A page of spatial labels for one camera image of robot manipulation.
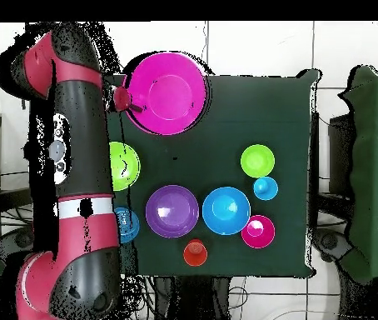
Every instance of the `small blue cup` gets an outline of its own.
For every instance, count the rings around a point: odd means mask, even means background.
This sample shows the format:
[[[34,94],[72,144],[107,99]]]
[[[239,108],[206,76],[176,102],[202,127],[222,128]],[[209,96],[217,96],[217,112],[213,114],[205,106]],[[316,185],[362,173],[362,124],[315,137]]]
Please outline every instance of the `small blue cup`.
[[[278,184],[271,177],[259,177],[253,185],[255,195],[261,200],[272,200],[278,194]]]
[[[117,215],[117,223],[121,234],[120,243],[128,243],[132,241],[140,231],[140,223],[136,214],[125,207],[117,207],[113,210]]]

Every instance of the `dark green table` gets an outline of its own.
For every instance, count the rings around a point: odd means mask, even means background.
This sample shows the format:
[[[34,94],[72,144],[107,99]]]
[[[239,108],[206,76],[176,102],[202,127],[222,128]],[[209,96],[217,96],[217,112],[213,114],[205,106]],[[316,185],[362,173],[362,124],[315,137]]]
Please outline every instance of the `dark green table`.
[[[298,77],[207,77],[210,105],[191,130],[171,137],[144,133],[122,114],[125,143],[136,149],[142,164],[131,187],[133,211],[141,220],[134,240],[138,273],[158,276],[273,276],[306,278],[305,265],[307,161],[311,120],[312,85],[319,72]],[[114,77],[115,84],[122,77]],[[122,142],[118,113],[107,117],[110,141]],[[267,145],[276,157],[271,173],[279,184],[277,197],[258,200],[254,179],[240,166],[243,150],[253,143]],[[167,239],[147,225],[145,206],[160,187],[178,184],[191,190],[200,205],[195,228],[184,237]],[[201,205],[215,188],[239,188],[251,203],[251,214],[269,217],[276,226],[274,242],[265,249],[249,248],[240,234],[230,237],[211,232],[201,217]],[[115,206],[127,205],[127,191],[116,192]],[[192,238],[206,245],[208,259],[189,267],[183,249]],[[124,257],[126,245],[122,249]]]
[[[342,94],[356,126],[351,186],[355,212],[349,240],[354,245],[341,266],[359,283],[378,278],[378,72],[355,67]]]

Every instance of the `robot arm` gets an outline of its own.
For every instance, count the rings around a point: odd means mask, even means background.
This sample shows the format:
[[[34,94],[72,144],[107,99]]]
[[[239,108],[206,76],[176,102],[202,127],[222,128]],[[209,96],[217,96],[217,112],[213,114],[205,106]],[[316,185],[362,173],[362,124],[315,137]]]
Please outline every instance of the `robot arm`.
[[[61,23],[19,53],[11,73],[22,97],[54,94],[49,150],[59,219],[57,256],[31,254],[18,275],[18,320],[104,318],[117,304],[121,275],[96,51],[82,28]]]

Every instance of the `bowl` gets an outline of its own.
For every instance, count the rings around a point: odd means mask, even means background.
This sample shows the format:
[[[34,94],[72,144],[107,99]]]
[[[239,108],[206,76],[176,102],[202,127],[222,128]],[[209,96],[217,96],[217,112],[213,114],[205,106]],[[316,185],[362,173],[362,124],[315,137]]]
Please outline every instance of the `bowl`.
[[[189,233],[198,217],[195,196],[179,185],[161,187],[147,201],[147,224],[153,232],[165,238],[178,238]]]
[[[230,236],[240,232],[250,218],[246,195],[234,187],[219,187],[202,204],[202,217],[214,233]]]
[[[252,178],[268,175],[275,166],[273,152],[264,145],[251,145],[241,155],[241,167],[244,173]]]
[[[140,159],[136,151],[125,143],[109,143],[112,186],[114,192],[120,192],[133,185],[140,174]]]
[[[207,257],[206,247],[199,239],[192,239],[183,251],[183,259],[189,266],[201,266]]]
[[[260,200],[272,200],[278,194],[278,184],[272,177],[259,177],[253,184],[254,194]]]
[[[159,52],[143,59],[127,76],[132,104],[140,112],[128,117],[144,132],[182,133],[200,116],[206,103],[206,83],[196,64],[178,52]]]
[[[241,236],[248,247],[265,248],[272,243],[275,237],[275,226],[265,216],[251,216],[248,224],[242,229]]]
[[[132,241],[140,231],[140,223],[137,215],[126,207],[117,207],[113,210],[117,215],[120,243]]]

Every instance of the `lime green bowl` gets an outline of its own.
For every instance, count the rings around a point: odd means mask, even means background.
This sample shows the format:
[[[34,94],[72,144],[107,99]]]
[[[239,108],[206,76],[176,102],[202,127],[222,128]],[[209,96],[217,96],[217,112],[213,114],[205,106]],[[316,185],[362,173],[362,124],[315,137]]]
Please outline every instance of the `lime green bowl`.
[[[273,152],[264,145],[251,145],[241,156],[241,167],[244,173],[252,178],[268,175],[275,166]]]
[[[125,143],[110,142],[112,186],[114,192],[125,190],[134,184],[140,174],[140,159],[136,151]]]

